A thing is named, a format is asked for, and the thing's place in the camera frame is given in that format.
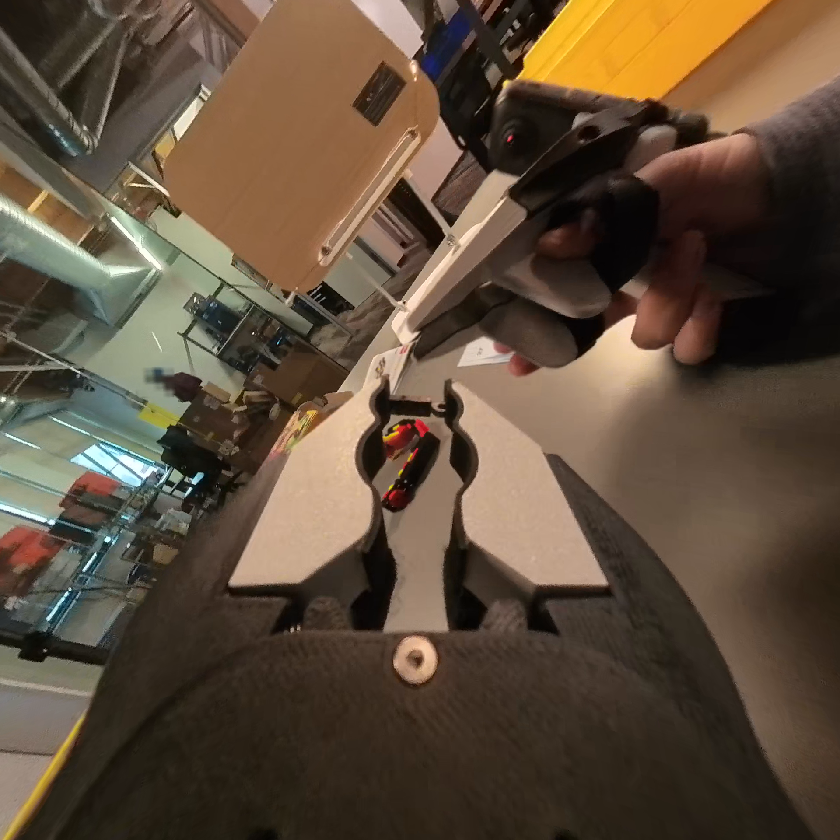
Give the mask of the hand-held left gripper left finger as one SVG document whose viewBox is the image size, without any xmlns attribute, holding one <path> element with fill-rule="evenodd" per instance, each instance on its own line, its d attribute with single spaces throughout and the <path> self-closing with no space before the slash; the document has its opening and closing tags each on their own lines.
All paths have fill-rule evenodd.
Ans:
<svg viewBox="0 0 840 840">
<path fill-rule="evenodd" d="M 363 594 L 376 586 L 390 382 L 363 385 L 281 457 L 276 484 L 227 588 L 233 594 Z"/>
</svg>

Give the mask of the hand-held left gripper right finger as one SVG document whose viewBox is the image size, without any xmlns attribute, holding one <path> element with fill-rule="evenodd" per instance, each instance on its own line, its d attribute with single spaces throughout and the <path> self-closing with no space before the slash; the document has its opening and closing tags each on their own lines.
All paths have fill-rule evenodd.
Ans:
<svg viewBox="0 0 840 840">
<path fill-rule="evenodd" d="M 445 385 L 462 583 L 479 601 L 604 595 L 609 585 L 541 446 L 462 382 Z"/>
</svg>

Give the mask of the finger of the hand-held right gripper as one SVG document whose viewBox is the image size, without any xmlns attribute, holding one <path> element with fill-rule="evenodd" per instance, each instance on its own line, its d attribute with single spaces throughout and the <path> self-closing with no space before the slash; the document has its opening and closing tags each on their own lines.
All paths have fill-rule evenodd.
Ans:
<svg viewBox="0 0 840 840">
<path fill-rule="evenodd" d="M 538 256 L 537 245 L 591 210 L 605 225 L 599 205 L 612 197 L 610 176 L 550 187 L 546 198 L 524 175 L 505 180 L 497 204 L 406 303 L 406 333 L 603 333 L 615 281 L 593 257 L 557 264 Z"/>
<path fill-rule="evenodd" d="M 419 361 L 490 339 L 536 364 L 559 366 L 573 359 L 574 340 L 564 318 L 507 289 L 476 289 L 419 330 Z"/>
</svg>

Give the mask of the black red yellow lego model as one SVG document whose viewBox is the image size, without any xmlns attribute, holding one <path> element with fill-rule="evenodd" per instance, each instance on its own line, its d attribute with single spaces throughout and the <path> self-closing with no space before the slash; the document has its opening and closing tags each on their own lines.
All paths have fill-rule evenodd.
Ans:
<svg viewBox="0 0 840 840">
<path fill-rule="evenodd" d="M 397 461 L 406 457 L 393 483 L 381 498 L 385 511 L 403 511 L 413 501 L 438 456 L 440 439 L 421 419 L 403 419 L 382 436 L 385 456 Z"/>
</svg>

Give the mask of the yellow plastic bin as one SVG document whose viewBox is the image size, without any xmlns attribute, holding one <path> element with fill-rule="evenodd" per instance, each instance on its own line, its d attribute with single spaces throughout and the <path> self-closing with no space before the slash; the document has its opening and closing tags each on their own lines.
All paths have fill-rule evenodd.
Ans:
<svg viewBox="0 0 840 840">
<path fill-rule="evenodd" d="M 662 99 L 770 1 L 570 1 L 523 60 L 520 80 Z"/>
</svg>

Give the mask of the person's right forearm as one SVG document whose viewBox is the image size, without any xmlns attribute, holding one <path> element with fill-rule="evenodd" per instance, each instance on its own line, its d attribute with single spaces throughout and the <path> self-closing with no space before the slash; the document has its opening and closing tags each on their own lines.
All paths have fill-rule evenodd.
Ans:
<svg viewBox="0 0 840 840">
<path fill-rule="evenodd" d="M 711 260 L 771 294 L 724 305 L 715 361 L 792 364 L 838 355 L 839 79 L 746 127 L 769 175 L 767 217 L 713 241 Z"/>
</svg>

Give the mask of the orange cardboard lego box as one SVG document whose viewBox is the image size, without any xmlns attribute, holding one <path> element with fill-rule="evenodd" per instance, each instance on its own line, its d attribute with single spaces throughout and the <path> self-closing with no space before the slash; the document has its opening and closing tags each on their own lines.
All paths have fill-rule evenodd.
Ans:
<svg viewBox="0 0 840 840">
<path fill-rule="evenodd" d="M 300 404 L 283 428 L 271 454 L 280 455 L 290 451 L 299 441 L 338 411 L 353 395 L 352 392 L 333 392 Z"/>
</svg>

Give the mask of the black office chair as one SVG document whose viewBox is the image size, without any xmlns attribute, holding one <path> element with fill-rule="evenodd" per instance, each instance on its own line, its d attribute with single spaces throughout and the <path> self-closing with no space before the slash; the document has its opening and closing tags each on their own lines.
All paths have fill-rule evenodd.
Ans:
<svg viewBox="0 0 840 840">
<path fill-rule="evenodd" d="M 195 484 L 196 492 L 215 486 L 228 466 L 216 453 L 199 445 L 180 425 L 168 426 L 157 444 L 161 447 L 161 461 L 185 478 L 202 474 Z"/>
</svg>

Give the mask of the stack of cardboard boxes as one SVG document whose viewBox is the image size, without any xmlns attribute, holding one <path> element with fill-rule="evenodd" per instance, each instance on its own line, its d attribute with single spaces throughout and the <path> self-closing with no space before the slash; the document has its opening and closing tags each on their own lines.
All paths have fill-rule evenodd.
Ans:
<svg viewBox="0 0 840 840">
<path fill-rule="evenodd" d="M 293 414 L 337 392 L 349 372 L 317 354 L 292 355 L 275 370 L 258 363 L 238 392 L 222 397 L 207 385 L 186 408 L 179 426 L 231 468 L 254 474 Z"/>
</svg>

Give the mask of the metal shelf rack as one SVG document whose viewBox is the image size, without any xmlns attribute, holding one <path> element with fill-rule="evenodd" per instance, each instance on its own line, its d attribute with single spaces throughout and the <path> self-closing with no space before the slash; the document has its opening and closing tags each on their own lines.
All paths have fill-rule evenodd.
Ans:
<svg viewBox="0 0 840 840">
<path fill-rule="evenodd" d="M 166 540 L 166 493 L 171 468 L 117 461 L 110 476 L 122 483 L 111 497 L 84 495 L 63 509 L 67 490 L 9 478 L 18 489 L 46 490 L 45 511 L 2 499 L 2 536 L 18 526 L 47 532 L 66 547 L 21 595 L 2 595 L 2 631 L 15 637 L 35 634 L 90 647 L 106 647 L 130 620 L 174 554 Z"/>
</svg>

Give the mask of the red storage crate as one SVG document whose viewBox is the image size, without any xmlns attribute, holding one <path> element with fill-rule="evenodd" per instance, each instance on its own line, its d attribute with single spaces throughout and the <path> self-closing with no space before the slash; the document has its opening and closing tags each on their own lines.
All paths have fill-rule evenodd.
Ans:
<svg viewBox="0 0 840 840">
<path fill-rule="evenodd" d="M 104 476 L 96 471 L 85 471 L 70 486 L 59 502 L 59 506 L 68 509 L 81 503 L 81 498 L 88 494 L 96 497 L 114 496 L 123 484 L 110 476 Z"/>
<path fill-rule="evenodd" d="M 33 528 L 18 526 L 1 537 L 1 594 L 26 593 L 67 542 Z"/>
</svg>

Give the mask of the wooden board on white stand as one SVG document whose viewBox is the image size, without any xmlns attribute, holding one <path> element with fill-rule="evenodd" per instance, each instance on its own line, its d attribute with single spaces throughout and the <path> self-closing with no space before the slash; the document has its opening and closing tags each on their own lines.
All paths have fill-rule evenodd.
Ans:
<svg viewBox="0 0 840 840">
<path fill-rule="evenodd" d="M 164 163 L 173 204 L 285 292 L 317 287 L 398 180 L 461 151 L 438 91 L 350 1 L 276 2 Z"/>
</svg>

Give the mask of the silver ventilation duct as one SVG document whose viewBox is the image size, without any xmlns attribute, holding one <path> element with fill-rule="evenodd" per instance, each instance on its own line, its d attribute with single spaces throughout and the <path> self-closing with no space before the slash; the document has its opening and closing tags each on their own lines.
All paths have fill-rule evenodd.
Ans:
<svg viewBox="0 0 840 840">
<path fill-rule="evenodd" d="M 22 206 L 1 195 L 2 257 L 77 290 L 94 318 L 115 327 L 160 270 L 146 260 L 139 265 L 110 264 L 74 244 Z"/>
</svg>

